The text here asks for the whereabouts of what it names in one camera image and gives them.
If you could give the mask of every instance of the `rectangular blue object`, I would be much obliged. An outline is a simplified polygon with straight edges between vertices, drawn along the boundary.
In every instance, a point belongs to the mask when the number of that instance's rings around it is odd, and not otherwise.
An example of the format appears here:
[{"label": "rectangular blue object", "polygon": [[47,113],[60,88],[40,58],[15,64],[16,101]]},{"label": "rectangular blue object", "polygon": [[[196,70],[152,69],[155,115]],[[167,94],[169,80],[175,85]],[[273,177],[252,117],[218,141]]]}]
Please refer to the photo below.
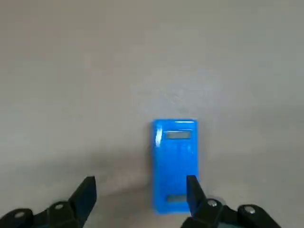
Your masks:
[{"label": "rectangular blue object", "polygon": [[195,120],[153,122],[153,203],[161,214],[189,212],[186,176],[198,178],[198,124]]}]

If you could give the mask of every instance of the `metal screw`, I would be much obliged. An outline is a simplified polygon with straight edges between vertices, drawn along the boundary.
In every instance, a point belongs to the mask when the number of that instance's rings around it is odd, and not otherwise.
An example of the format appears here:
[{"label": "metal screw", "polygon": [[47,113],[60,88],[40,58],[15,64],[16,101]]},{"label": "metal screw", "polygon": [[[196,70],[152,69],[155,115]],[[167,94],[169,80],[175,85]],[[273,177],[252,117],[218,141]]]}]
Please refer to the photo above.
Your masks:
[{"label": "metal screw", "polygon": [[249,214],[254,214],[256,210],[252,206],[245,206],[245,211],[247,211]]},{"label": "metal screw", "polygon": [[55,209],[56,210],[60,210],[60,209],[62,209],[63,208],[63,205],[62,204],[57,204],[56,206],[55,206]]},{"label": "metal screw", "polygon": [[218,205],[218,203],[215,200],[212,200],[212,199],[208,200],[208,204],[212,207],[216,207]]},{"label": "metal screw", "polygon": [[22,216],[24,216],[24,212],[23,211],[18,212],[18,213],[15,214],[15,218],[17,218],[17,219],[21,218]]}]

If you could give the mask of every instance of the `robotic arm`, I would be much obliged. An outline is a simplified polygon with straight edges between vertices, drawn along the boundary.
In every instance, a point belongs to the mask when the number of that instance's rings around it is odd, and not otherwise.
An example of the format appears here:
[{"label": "robotic arm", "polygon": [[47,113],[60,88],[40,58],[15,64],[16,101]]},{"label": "robotic arm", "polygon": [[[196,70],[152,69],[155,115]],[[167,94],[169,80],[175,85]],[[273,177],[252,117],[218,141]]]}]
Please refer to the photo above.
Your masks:
[{"label": "robotic arm", "polygon": [[[0,219],[0,228],[82,228],[96,202],[95,177],[86,177],[67,201],[59,201],[33,215],[30,209],[15,209]],[[187,176],[187,203],[191,217],[182,228],[280,228],[256,205],[241,205],[237,211],[216,199],[207,199],[195,176]]]}]

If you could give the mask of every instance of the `blue block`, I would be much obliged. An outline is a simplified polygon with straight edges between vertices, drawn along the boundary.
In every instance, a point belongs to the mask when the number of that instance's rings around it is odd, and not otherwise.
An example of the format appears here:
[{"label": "blue block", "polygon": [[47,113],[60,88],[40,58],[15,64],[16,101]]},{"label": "blue block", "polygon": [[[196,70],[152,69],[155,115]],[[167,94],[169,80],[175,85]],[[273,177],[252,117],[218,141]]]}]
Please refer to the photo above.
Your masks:
[{"label": "blue block", "polygon": [[191,119],[153,122],[153,204],[160,214],[189,212],[186,176],[199,178],[198,123]]}]

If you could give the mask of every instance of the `concrete surface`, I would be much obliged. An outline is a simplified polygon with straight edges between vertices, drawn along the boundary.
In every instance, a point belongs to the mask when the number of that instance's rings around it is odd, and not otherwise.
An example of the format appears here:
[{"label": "concrete surface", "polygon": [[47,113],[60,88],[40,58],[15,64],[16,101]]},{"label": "concrete surface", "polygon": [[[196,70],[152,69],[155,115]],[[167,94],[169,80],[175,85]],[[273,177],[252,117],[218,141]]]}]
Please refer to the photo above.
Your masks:
[{"label": "concrete surface", "polygon": [[0,1],[0,214],[94,174],[86,228],[179,227],[150,207],[149,123],[188,117],[208,194],[303,226],[303,21],[302,0]]}]

